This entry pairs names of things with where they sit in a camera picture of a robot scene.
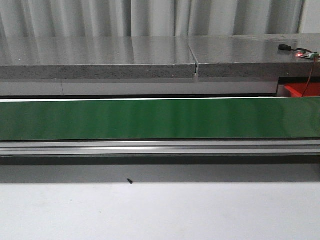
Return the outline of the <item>white cabinet front panel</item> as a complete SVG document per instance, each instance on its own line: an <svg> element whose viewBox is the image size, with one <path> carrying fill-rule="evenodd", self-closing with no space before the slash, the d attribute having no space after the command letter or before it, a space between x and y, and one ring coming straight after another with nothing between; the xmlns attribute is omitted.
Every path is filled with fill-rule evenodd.
<svg viewBox="0 0 320 240"><path fill-rule="evenodd" d="M278 77L1 79L4 96L272 95Z"/></svg>

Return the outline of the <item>grey stone countertop right slab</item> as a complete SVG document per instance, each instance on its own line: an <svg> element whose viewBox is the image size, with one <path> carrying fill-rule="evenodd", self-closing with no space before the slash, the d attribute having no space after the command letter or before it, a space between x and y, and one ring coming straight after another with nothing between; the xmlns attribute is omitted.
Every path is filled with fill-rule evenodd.
<svg viewBox="0 0 320 240"><path fill-rule="evenodd" d="M320 65L279 50L292 48L320 50L319 34L267 34L190 36L188 45L197 62L200 78L223 77L318 77Z"/></svg>

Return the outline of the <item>grey stone countertop slab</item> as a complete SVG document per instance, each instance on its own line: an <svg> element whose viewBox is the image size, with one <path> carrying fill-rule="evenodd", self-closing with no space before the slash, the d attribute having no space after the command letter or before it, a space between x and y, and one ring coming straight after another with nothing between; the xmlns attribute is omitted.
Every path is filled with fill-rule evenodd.
<svg viewBox="0 0 320 240"><path fill-rule="evenodd" d="M318 77L320 65L279 50L292 48L320 50L319 34L267 34L190 36L188 45L197 62L200 78L223 77Z"/></svg>
<svg viewBox="0 0 320 240"><path fill-rule="evenodd" d="M183 37L9 37L0 77L22 79L190 79L196 61Z"/></svg>

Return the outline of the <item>green conveyor belt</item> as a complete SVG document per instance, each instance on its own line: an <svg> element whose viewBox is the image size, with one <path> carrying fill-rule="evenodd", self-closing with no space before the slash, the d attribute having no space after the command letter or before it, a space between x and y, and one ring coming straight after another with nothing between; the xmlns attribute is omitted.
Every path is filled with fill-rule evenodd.
<svg viewBox="0 0 320 240"><path fill-rule="evenodd" d="M303 98L8 101L2 141L318 138L320 100Z"/></svg>

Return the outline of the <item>red plastic tray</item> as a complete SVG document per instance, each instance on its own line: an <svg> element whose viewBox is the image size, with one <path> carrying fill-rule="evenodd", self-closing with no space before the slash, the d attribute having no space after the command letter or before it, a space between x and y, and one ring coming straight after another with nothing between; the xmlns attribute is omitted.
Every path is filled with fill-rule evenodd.
<svg viewBox="0 0 320 240"><path fill-rule="evenodd" d="M320 96L320 83L289 83L285 84L284 88L290 92L292 98L301 97L319 97Z"/></svg>

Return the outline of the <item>black connector plug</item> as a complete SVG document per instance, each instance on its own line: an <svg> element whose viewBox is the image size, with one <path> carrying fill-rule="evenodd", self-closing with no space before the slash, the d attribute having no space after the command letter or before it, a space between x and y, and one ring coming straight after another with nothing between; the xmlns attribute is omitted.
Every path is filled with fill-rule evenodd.
<svg viewBox="0 0 320 240"><path fill-rule="evenodd" d="M278 50L291 52L292 51L292 47L290 45L287 45L287 44L279 44L278 45Z"/></svg>

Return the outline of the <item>grey stone countertop left slab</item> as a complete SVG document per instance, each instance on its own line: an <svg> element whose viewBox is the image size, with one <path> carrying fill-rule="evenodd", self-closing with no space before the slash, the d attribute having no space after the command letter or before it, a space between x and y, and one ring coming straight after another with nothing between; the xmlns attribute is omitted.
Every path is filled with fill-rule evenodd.
<svg viewBox="0 0 320 240"><path fill-rule="evenodd" d="M183 37L9 37L0 77L22 79L190 79L196 61Z"/></svg>

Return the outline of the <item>small green circuit board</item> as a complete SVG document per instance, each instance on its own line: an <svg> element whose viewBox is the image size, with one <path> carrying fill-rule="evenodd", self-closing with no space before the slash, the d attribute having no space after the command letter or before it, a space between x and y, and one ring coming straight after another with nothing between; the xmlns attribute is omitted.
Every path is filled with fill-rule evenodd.
<svg viewBox="0 0 320 240"><path fill-rule="evenodd" d="M308 60L314 60L314 59L319 59L320 54L318 52L302 52L300 54L300 57Z"/></svg>

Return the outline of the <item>grey pleated curtain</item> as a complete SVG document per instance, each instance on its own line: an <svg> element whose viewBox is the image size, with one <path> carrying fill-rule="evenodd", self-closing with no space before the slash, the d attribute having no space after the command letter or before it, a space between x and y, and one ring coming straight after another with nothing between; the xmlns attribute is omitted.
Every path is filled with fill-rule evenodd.
<svg viewBox="0 0 320 240"><path fill-rule="evenodd" d="M3 0L0 35L144 37L296 34L302 0Z"/></svg>

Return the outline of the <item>aluminium conveyor frame rail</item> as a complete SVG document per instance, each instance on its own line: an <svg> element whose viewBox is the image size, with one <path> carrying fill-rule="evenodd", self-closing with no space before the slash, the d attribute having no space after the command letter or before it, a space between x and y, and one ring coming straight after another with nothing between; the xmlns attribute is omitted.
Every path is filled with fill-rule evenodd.
<svg viewBox="0 0 320 240"><path fill-rule="evenodd" d="M59 140L7 141L0 155L318 155L319 139L193 139L193 140Z"/></svg>

